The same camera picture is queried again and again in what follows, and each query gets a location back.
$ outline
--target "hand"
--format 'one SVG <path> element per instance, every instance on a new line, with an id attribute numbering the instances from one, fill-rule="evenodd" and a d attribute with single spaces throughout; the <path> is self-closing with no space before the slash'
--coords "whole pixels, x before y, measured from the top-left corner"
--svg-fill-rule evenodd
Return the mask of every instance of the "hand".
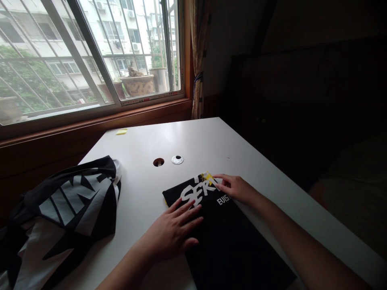
<path id="1" fill-rule="evenodd" d="M 228 196 L 236 199 L 241 203 L 244 203 L 245 205 L 252 206 L 254 203 L 253 199 L 260 195 L 260 193 L 254 189 L 254 187 L 244 181 L 240 176 L 216 174 L 212 177 L 222 178 L 222 184 L 216 183 L 215 186 L 219 190 L 226 193 Z"/>
<path id="2" fill-rule="evenodd" d="M 195 238 L 185 237 L 203 221 L 203 217 L 198 217 L 187 223 L 202 206 L 189 209 L 195 202 L 192 200 L 177 209 L 180 202 L 181 198 L 175 201 L 133 246 L 145 251 L 153 263 L 173 258 L 199 243 Z"/>

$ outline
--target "yellow graphic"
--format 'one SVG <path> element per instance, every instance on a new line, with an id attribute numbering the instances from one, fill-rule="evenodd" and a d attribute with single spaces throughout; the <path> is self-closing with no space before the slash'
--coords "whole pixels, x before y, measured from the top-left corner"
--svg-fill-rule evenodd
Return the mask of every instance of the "yellow graphic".
<path id="1" fill-rule="evenodd" d="M 211 174 L 207 171 L 207 176 L 206 176 L 206 179 L 208 181 L 210 181 L 210 186 L 212 185 L 212 181 L 211 180 L 214 180 L 214 178 L 211 176 Z"/>
<path id="2" fill-rule="evenodd" d="M 206 181 L 206 178 L 204 177 L 204 173 L 199 175 L 200 182 Z"/>

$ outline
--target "yellow sticky note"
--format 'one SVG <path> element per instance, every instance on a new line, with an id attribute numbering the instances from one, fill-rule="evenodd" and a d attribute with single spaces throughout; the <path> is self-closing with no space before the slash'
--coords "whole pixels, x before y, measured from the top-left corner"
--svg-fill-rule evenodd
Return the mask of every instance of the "yellow sticky note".
<path id="1" fill-rule="evenodd" d="M 116 135 L 124 135 L 126 133 L 126 131 L 128 131 L 127 128 L 124 128 L 124 129 L 120 129 L 118 130 L 117 134 Z"/>

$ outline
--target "left hand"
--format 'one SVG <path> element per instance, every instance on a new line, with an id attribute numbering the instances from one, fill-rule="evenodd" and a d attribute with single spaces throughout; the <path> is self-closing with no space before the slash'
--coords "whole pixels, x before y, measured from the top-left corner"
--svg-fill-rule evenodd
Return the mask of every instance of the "left hand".
<path id="1" fill-rule="evenodd" d="M 203 221 L 203 217 L 198 217 L 187 223 L 202 206 L 189 209 L 195 202 L 192 200 L 177 209 L 180 202 L 181 198 L 156 219 L 133 246 L 148 255 L 153 263 L 171 259 L 199 243 L 195 238 L 185 237 Z"/>

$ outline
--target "curtain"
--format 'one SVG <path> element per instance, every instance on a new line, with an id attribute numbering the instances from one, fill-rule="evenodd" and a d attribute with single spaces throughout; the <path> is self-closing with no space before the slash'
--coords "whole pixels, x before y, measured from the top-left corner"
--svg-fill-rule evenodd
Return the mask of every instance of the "curtain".
<path id="1" fill-rule="evenodd" d="M 193 71 L 193 107 L 191 119 L 203 118 L 203 70 L 210 32 L 210 0 L 189 0 L 191 21 Z"/>

